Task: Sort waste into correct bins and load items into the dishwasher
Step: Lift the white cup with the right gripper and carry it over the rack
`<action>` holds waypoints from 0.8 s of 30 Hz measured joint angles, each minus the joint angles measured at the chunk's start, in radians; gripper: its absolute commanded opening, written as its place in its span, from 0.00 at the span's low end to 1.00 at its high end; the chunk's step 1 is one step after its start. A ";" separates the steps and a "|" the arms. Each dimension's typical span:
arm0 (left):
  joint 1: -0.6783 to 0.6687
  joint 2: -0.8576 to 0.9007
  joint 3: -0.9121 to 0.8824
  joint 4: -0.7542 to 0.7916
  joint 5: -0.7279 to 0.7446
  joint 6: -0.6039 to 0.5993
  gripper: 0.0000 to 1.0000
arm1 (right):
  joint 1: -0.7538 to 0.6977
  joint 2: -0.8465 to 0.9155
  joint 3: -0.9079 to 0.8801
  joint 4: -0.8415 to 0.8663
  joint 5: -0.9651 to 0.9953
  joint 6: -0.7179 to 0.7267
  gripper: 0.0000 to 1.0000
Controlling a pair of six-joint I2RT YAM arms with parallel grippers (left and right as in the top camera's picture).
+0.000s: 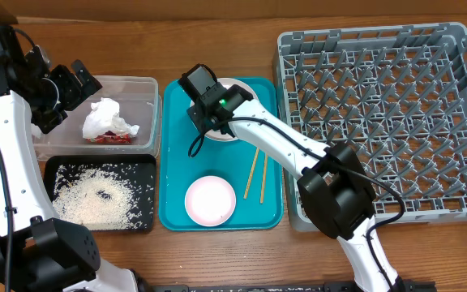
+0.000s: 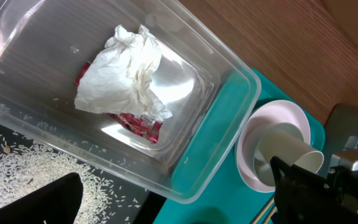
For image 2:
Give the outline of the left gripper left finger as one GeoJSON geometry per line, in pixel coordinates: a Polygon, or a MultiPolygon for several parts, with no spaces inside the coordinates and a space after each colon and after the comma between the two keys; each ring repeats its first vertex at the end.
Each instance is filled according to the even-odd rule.
{"type": "Polygon", "coordinates": [[[80,175],[71,172],[0,208],[0,223],[73,223],[82,198],[80,175]]]}

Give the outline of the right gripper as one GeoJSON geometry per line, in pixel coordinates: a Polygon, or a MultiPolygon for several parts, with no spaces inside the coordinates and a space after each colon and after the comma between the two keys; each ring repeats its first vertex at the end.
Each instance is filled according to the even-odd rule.
{"type": "Polygon", "coordinates": [[[277,208],[273,223],[358,224],[358,170],[335,166],[321,177],[277,156],[270,164],[277,208]]]}

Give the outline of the white napkin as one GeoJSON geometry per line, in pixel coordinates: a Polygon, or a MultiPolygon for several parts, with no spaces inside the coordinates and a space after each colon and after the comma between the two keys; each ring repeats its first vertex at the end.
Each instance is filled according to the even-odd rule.
{"type": "Polygon", "coordinates": [[[162,53],[146,26],[136,33],[115,28],[104,49],[80,78],[74,104],[89,113],[129,113],[162,122],[172,112],[150,89],[162,53]]]}

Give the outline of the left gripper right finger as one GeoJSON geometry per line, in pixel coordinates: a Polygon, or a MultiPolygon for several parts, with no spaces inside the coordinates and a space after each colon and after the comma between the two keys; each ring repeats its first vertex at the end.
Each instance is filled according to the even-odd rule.
{"type": "Polygon", "coordinates": [[[149,192],[132,224],[153,224],[166,200],[166,197],[149,192]]]}

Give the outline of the red snack wrapper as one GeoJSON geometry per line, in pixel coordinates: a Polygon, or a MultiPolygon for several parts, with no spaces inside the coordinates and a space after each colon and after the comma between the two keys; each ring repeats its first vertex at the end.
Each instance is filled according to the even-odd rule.
{"type": "Polygon", "coordinates": [[[152,144],[158,142],[162,123],[148,119],[143,100],[145,91],[124,73],[98,72],[84,64],[75,82],[75,108],[94,114],[108,114],[124,129],[152,144]]]}

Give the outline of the pile of rice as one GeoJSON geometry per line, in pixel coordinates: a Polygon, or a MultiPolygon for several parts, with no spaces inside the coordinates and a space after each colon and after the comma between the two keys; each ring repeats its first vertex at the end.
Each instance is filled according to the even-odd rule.
{"type": "Polygon", "coordinates": [[[75,223],[133,223],[148,191],[97,168],[97,156],[129,164],[92,138],[0,103],[0,208],[76,172],[84,190],[75,223]]]}

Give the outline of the white paper cup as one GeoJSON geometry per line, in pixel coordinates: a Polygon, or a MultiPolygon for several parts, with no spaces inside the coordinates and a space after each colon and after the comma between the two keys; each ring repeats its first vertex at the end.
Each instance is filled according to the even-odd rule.
{"type": "Polygon", "coordinates": [[[296,165],[317,173],[324,162],[324,155],[304,142],[300,130],[290,124],[278,124],[265,130],[255,146],[254,173],[261,183],[273,187],[271,159],[276,156],[285,164],[296,165]]]}

